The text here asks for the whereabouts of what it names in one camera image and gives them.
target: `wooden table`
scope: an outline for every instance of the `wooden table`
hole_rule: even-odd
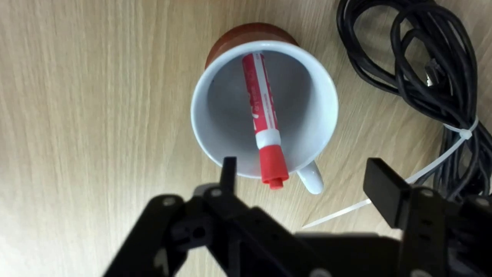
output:
[[[448,0],[471,33],[480,67],[480,117],[492,130],[492,2]],[[219,177],[191,131],[189,105],[212,43],[268,22],[289,31],[332,74],[337,133],[319,159],[328,190],[294,177],[280,193],[240,180],[239,196],[291,231],[365,199],[368,157],[409,176],[437,156],[442,127],[362,82],[323,0],[3,0],[0,3],[0,276],[100,276],[145,203],[191,197]],[[391,65],[394,13],[366,17],[362,40]],[[315,231],[394,234],[372,207]],[[194,251],[180,276],[219,276]]]

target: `mug handle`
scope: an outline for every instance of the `mug handle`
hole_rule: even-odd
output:
[[[322,194],[325,191],[325,183],[315,162],[299,170],[297,176],[302,179],[303,185],[311,194]]]

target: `marker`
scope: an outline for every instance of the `marker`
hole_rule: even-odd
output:
[[[271,85],[265,73],[263,54],[254,53],[245,56],[243,70],[259,147],[262,182],[269,185],[271,190],[280,190],[283,188],[283,182],[289,179],[289,171],[282,153],[279,120]]]

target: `black cable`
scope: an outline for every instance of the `black cable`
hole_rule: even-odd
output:
[[[391,28],[394,73],[388,73],[369,59],[355,36],[355,22],[368,10],[389,6],[399,11]],[[402,34],[402,25],[411,30]],[[355,73],[368,83],[400,96],[417,111],[445,125],[471,130],[477,119],[477,59],[471,39],[451,11],[434,0],[342,0],[337,13],[339,34],[346,47]],[[420,40],[431,60],[434,85],[419,77],[406,59],[414,40]],[[445,128],[442,153],[448,151],[460,134]],[[460,202],[472,194],[491,194],[492,136],[478,123],[472,139],[432,171],[434,188],[449,200]]]

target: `mug rim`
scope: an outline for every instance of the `mug rim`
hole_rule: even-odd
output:
[[[271,51],[271,53],[280,53],[285,56],[289,56],[292,59],[296,59],[300,65],[303,65],[306,68],[306,71],[311,74],[312,68],[317,68],[317,74],[323,74],[325,79],[328,80],[328,85],[331,87],[329,90],[332,91],[332,97],[334,97],[334,119],[331,119],[331,127],[328,131],[326,139],[323,140],[323,143],[319,143],[319,148],[314,151],[312,156],[309,156],[309,159],[306,159],[305,162],[299,163],[296,168],[289,170],[289,174],[297,173],[303,168],[306,168],[309,163],[315,162],[320,154],[323,153],[323,150],[329,145],[335,128],[337,128],[337,122],[339,122],[339,94],[337,94],[337,88],[334,85],[334,80],[331,79],[331,76],[328,74],[326,68],[308,51],[305,51],[303,48],[292,45],[292,43],[286,43],[286,42],[279,42],[279,40],[257,40],[257,42],[248,42],[239,47],[234,47],[228,51],[225,51],[223,54],[217,56],[216,60],[212,60],[212,63],[209,63],[209,67],[206,67],[206,70],[203,71],[203,74],[200,76],[196,90],[194,90],[194,96],[192,96],[192,102],[191,102],[191,123],[192,123],[192,131],[196,136],[196,140],[200,145],[200,150],[216,163],[222,168],[222,160],[216,159],[211,151],[206,148],[206,145],[203,143],[202,137],[199,136],[199,128],[197,128],[197,119],[196,119],[196,108],[197,108],[197,100],[199,94],[205,94],[200,93],[203,91],[205,85],[211,85],[212,79],[211,76],[216,76],[223,67],[226,67],[231,60],[245,56],[248,53],[254,53],[254,51]],[[254,176],[254,174],[248,174],[248,173],[237,173],[237,176],[242,177],[248,177],[248,179],[260,179],[260,176]]]

